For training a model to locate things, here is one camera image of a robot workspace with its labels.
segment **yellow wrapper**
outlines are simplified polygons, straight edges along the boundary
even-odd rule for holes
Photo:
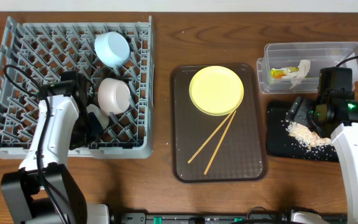
[[[281,68],[281,69],[272,68],[270,71],[270,74],[273,78],[281,78],[281,77],[287,75],[288,73],[297,72],[297,71],[299,71],[298,67],[286,67],[286,68]]]

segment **rice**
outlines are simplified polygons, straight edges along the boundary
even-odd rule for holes
[[[287,131],[290,133],[290,136],[295,137],[301,146],[308,149],[332,145],[329,138],[320,138],[317,133],[311,132],[306,126],[296,122],[291,122],[287,127]]]

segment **white wall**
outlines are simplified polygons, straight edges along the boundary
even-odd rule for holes
[[[0,11],[358,12],[358,0],[0,0]]]

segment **wooden chopsticks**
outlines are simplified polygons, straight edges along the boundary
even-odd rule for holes
[[[194,155],[189,159],[189,161],[187,163],[191,163],[193,161],[193,159],[198,155],[198,153],[205,147],[205,145],[207,145],[207,143],[209,142],[209,140],[217,133],[217,131],[219,131],[219,129],[222,127],[222,125],[227,121],[227,119],[233,114],[233,116],[230,118],[229,123],[226,126],[226,129],[224,130],[221,139],[219,140],[218,145],[216,146],[216,149],[214,151],[214,154],[212,155],[211,159],[209,160],[208,166],[206,167],[205,171],[204,171],[204,175],[206,175],[208,173],[209,168],[211,167],[212,162],[214,161],[215,155],[219,150],[219,147],[221,146],[223,139],[230,127],[230,124],[234,118],[234,116],[236,115],[237,111],[231,112],[229,113],[229,115],[222,121],[222,123],[215,129],[214,132],[212,132],[212,134],[208,137],[207,140],[205,140],[205,142],[201,145],[201,147],[196,151],[196,153],[194,153]]]

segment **table top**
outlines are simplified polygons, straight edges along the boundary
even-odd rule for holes
[[[0,12],[0,44],[6,17],[23,22],[136,22],[153,16],[157,31],[154,83],[154,153],[148,159],[69,158],[68,169],[87,202],[117,212],[247,213],[254,206],[291,206],[347,213],[338,163],[268,157],[268,174],[256,182],[184,184],[172,174],[170,75],[182,65],[247,63],[256,69],[264,47],[280,42],[358,41],[358,14],[338,13],[146,13]],[[259,95],[267,103],[296,95]],[[358,82],[356,83],[358,100]],[[4,173],[21,161],[0,159]],[[0,189],[0,223],[12,223]]]

